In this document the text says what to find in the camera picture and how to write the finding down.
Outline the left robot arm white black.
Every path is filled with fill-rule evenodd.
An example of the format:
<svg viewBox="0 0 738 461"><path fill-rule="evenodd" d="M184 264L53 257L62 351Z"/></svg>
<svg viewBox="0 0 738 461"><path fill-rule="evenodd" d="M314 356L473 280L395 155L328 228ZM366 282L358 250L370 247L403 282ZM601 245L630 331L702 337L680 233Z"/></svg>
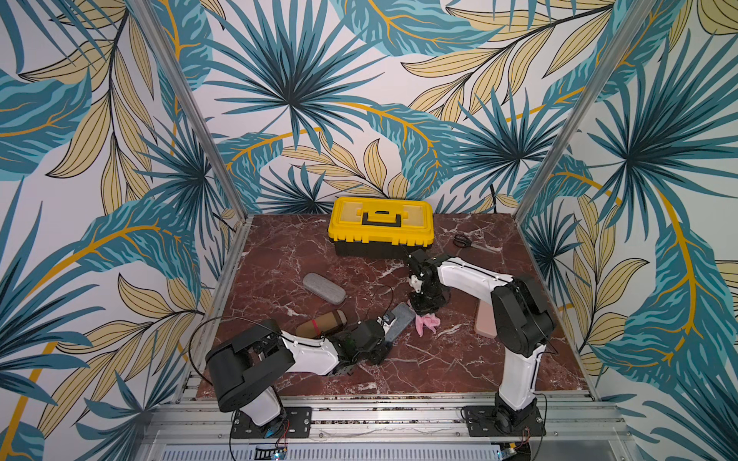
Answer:
<svg viewBox="0 0 738 461"><path fill-rule="evenodd" d="M388 314L320 339L284 332L272 319L256 323L206 356L219 410L274 432L288 419L277 380L285 374L347 374L361 361L378 364L391 349L387 334L395 322Z"/></svg>

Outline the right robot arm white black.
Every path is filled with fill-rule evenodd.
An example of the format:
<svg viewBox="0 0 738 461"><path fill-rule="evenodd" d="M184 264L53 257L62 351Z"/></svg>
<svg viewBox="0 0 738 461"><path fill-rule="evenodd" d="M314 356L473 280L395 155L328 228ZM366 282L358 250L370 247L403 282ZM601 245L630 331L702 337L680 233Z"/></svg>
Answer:
<svg viewBox="0 0 738 461"><path fill-rule="evenodd" d="M496 397L496 416L506 430L534 414L538 368L555 330L549 301L534 277L493 272L459 257L429 257L416 250L407 258L409 295L419 324L434 320L450 301L450 290L479 302L476 331L498 338L505 347L503 381Z"/></svg>

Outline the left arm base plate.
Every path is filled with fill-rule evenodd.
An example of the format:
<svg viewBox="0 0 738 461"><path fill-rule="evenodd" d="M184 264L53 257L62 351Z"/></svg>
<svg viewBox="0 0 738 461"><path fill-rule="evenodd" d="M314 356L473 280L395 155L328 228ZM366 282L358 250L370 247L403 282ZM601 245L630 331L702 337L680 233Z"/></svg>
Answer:
<svg viewBox="0 0 738 461"><path fill-rule="evenodd" d="M286 437L291 439L307 439L311 432L312 408L309 406L288 406L281 414L264 425L257 425L244 411L238 411L236 422L232 427L232 438L273 439Z"/></svg>

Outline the pink cloth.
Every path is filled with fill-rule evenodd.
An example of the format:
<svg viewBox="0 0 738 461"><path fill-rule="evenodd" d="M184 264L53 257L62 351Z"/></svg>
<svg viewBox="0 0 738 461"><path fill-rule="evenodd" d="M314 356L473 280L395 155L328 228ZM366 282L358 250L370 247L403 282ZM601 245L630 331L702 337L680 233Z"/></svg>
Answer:
<svg viewBox="0 0 738 461"><path fill-rule="evenodd" d="M437 328L440 326L441 320L434 313L425 314L423 316L416 315L414 320L415 330L419 337L424 335L425 330L436 334Z"/></svg>

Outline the brown case with red band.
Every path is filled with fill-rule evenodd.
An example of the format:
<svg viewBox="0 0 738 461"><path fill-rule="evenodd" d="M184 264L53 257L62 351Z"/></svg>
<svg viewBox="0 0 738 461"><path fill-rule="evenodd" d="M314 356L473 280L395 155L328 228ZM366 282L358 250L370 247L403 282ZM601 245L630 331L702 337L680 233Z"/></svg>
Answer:
<svg viewBox="0 0 738 461"><path fill-rule="evenodd" d="M342 330L347 324L347 317L341 309L332 310L310 321L301 324L295 335L316 339Z"/></svg>

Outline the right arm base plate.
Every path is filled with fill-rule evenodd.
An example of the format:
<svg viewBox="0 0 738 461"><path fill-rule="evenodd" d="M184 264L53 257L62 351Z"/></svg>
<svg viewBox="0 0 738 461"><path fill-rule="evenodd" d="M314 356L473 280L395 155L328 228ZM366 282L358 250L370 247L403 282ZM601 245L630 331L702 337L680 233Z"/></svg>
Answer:
<svg viewBox="0 0 738 461"><path fill-rule="evenodd" d="M519 411L504 405L468 405L460 414L470 437L525 439L546 434L543 416L535 403Z"/></svg>

